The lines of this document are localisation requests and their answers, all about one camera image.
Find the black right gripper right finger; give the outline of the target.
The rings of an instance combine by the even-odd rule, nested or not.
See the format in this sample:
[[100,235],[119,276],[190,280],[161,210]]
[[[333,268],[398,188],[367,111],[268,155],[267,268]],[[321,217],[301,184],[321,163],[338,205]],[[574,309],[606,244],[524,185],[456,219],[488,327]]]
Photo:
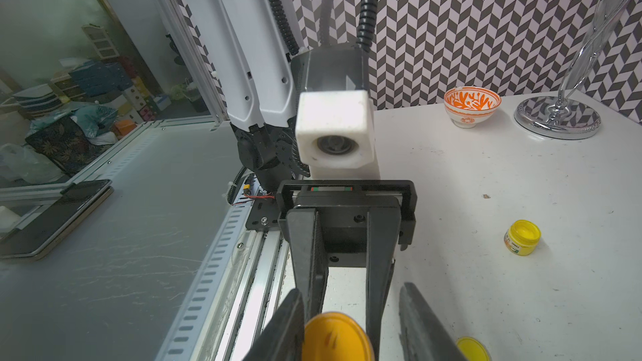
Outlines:
[[401,288],[399,316],[405,361],[466,360],[414,283]]

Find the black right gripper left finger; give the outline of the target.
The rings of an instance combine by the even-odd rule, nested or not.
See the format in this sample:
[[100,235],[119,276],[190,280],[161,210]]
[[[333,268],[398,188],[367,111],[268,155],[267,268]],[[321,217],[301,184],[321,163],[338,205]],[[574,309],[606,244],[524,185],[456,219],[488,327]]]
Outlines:
[[304,344],[304,299],[292,289],[243,361],[301,361]]

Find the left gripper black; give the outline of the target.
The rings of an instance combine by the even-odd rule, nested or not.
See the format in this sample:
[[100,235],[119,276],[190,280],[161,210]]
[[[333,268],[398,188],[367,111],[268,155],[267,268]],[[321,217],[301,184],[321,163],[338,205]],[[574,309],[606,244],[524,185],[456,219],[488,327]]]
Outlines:
[[279,227],[290,244],[304,320],[322,313],[331,267],[366,264],[366,332],[381,343],[381,323],[394,267],[416,229],[410,180],[287,180],[276,193]]

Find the orange paint jar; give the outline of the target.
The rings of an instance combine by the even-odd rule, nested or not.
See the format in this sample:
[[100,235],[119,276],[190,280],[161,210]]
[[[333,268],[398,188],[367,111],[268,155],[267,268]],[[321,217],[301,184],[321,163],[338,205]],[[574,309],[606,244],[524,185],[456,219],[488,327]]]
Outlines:
[[302,361],[373,361],[373,346],[364,329],[346,314],[319,314],[304,327]]

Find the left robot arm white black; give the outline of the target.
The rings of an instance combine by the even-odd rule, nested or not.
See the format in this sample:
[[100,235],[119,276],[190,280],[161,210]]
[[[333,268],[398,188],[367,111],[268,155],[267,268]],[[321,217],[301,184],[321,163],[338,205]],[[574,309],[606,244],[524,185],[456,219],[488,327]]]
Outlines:
[[304,319],[329,268],[366,270],[365,330],[379,349],[395,253],[411,244],[416,188],[381,178],[369,55],[379,0],[360,0],[354,43],[301,50],[283,0],[196,0],[242,164],[264,196],[247,229],[288,242]]

